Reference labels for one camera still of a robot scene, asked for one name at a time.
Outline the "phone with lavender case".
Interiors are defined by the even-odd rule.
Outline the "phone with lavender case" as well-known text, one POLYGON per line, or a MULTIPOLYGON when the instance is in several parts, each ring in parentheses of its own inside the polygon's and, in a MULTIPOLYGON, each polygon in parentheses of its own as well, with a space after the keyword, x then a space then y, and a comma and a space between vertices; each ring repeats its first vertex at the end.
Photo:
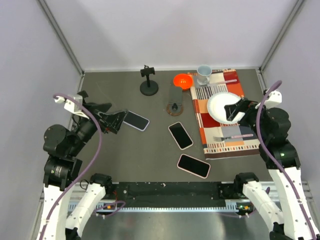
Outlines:
POLYGON ((138 115, 132 111, 128 111, 126 117, 124 118, 123 121, 126 125, 137 129, 141 132, 145 131, 148 125, 150 124, 150 120, 138 115))

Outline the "black clamp phone stand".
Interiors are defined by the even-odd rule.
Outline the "black clamp phone stand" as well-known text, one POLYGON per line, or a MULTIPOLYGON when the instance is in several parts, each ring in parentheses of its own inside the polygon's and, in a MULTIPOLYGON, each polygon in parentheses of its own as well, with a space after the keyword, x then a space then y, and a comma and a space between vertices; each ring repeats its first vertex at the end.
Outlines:
POLYGON ((146 77, 146 80, 143 81, 140 85, 140 92, 145 96, 153 96, 159 90, 159 85, 150 79, 150 75, 155 75, 155 68, 144 65, 143 69, 140 70, 142 77, 146 77))

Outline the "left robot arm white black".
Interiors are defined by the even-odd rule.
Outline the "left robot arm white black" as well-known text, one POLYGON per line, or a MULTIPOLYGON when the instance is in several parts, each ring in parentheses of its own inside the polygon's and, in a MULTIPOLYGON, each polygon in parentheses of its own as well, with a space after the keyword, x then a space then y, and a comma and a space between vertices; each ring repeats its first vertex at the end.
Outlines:
POLYGON ((84 228, 92 215, 100 216, 101 211, 114 207, 116 214, 125 205, 124 200, 116 199, 98 207, 103 198, 109 198, 115 193, 112 178, 102 173, 90 177, 83 197, 75 209, 69 213, 70 199, 75 184, 90 169, 98 157, 102 142, 87 167, 81 171, 82 161, 77 158, 80 151, 94 134, 103 138, 103 134, 117 134, 128 110, 108 112, 111 103, 86 102, 86 91, 74 95, 54 94, 57 104, 63 104, 64 109, 78 117, 78 122, 72 129, 54 124, 44 133, 43 150, 48 153, 44 166, 43 177, 43 210, 37 239, 39 240, 80 240, 84 228))

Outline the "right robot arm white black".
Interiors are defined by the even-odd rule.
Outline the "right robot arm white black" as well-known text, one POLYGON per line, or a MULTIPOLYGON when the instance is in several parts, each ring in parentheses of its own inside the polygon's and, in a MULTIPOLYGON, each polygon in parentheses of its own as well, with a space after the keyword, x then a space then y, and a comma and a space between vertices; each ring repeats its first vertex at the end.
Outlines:
POLYGON ((264 220, 271 240, 318 240, 318 230, 308 207, 296 148, 287 139, 291 127, 288 113, 280 108, 240 99, 224 106, 226 119, 238 113, 240 125, 250 127, 259 140, 259 153, 271 176, 280 205, 277 205, 252 172, 235 176, 233 192, 247 197, 264 220))

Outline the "phone with white case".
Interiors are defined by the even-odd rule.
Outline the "phone with white case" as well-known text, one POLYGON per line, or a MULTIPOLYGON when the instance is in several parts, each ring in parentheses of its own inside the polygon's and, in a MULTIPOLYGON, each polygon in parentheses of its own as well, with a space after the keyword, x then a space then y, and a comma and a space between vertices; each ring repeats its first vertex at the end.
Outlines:
POLYGON ((193 140, 181 122, 178 121, 171 124, 168 127, 168 130, 180 150, 185 150, 194 144, 193 140))

